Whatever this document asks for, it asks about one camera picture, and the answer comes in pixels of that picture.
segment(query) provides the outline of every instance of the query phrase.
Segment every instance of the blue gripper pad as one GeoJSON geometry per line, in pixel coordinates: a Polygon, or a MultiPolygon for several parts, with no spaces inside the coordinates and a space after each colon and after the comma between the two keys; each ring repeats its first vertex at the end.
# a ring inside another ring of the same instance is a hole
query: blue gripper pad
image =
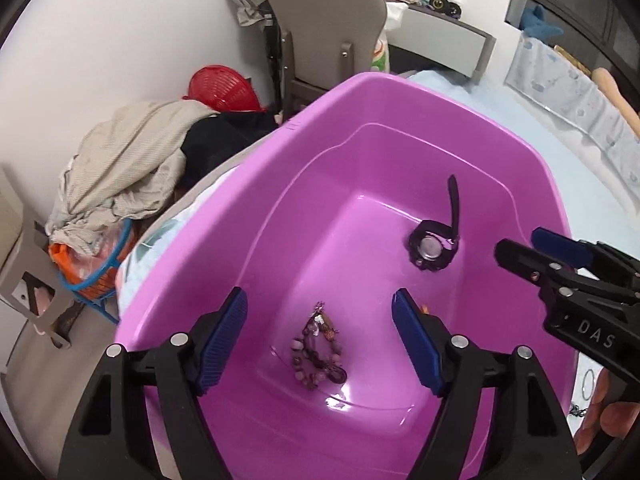
{"type": "Polygon", "coordinates": [[[531,233],[531,244],[535,250],[574,269],[589,267],[593,262],[593,255],[587,247],[542,227],[534,229],[531,233]]]}
{"type": "Polygon", "coordinates": [[[207,327],[204,333],[208,332],[208,337],[196,348],[200,352],[200,369],[194,386],[199,396],[220,381],[226,362],[246,321],[247,306],[245,291],[235,287],[220,310],[210,315],[208,323],[201,325],[207,327]]]}
{"type": "Polygon", "coordinates": [[[418,318],[428,314],[421,313],[409,293],[401,288],[391,302],[391,316],[420,384],[439,396],[445,386],[440,353],[418,318]]]}

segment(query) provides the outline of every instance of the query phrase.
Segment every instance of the white bedding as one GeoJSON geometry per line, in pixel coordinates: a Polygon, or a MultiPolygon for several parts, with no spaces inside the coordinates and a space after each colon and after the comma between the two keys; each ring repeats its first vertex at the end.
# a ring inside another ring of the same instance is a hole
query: white bedding
{"type": "MultiPolygon", "coordinates": [[[[640,256],[638,200],[592,140],[541,107],[506,87],[461,87],[431,71],[411,81],[457,101],[494,120],[528,142],[545,160],[558,186],[572,236],[600,240],[640,256]]],[[[572,402],[589,405],[593,383],[602,367],[580,355],[572,402]]],[[[567,418],[575,433],[581,419],[567,418]]]]}
{"type": "Polygon", "coordinates": [[[541,41],[523,36],[505,85],[584,133],[640,199],[640,139],[589,77],[541,41]]]}

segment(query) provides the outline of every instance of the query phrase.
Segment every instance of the metal screw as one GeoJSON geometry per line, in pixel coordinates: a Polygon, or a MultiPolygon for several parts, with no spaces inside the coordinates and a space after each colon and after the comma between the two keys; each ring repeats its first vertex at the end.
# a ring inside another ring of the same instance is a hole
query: metal screw
{"type": "Polygon", "coordinates": [[[174,346],[183,346],[187,344],[189,340],[189,336],[184,332],[178,332],[177,334],[173,334],[171,336],[171,344],[174,346]]]}
{"type": "Polygon", "coordinates": [[[531,348],[528,346],[518,346],[518,355],[523,359],[531,359],[533,357],[533,352],[531,348]]]}
{"type": "Polygon", "coordinates": [[[463,335],[455,335],[451,338],[451,344],[456,348],[466,348],[469,346],[469,339],[463,335]]]}
{"type": "Polygon", "coordinates": [[[120,346],[119,344],[113,344],[113,345],[109,345],[107,347],[106,354],[109,357],[116,357],[116,356],[120,355],[120,352],[122,352],[122,346],[120,346]]]}

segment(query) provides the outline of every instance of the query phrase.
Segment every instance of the gray chair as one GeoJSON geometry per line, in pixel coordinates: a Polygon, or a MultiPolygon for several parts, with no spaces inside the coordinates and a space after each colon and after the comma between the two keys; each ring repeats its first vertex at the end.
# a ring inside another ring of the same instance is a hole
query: gray chair
{"type": "Polygon", "coordinates": [[[66,348],[69,341],[55,332],[53,324],[74,304],[75,298],[60,282],[58,267],[47,253],[48,243],[47,236],[38,229],[35,213],[20,200],[0,170],[0,298],[66,348]],[[40,316],[34,312],[32,294],[29,303],[33,309],[15,297],[15,290],[23,279],[28,288],[40,282],[54,293],[49,307],[40,316]]]}
{"type": "Polygon", "coordinates": [[[284,118],[371,69],[386,21],[385,0],[269,0],[282,30],[284,118]]]}

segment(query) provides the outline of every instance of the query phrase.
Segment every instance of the blue stuffed toy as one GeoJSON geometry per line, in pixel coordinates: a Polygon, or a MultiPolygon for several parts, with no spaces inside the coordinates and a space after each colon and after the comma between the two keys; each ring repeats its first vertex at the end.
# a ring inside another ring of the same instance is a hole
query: blue stuffed toy
{"type": "Polygon", "coordinates": [[[520,19],[520,30],[530,38],[536,38],[543,43],[551,36],[564,34],[560,27],[549,25],[545,21],[545,8],[536,5],[533,9],[524,9],[520,19]]]}

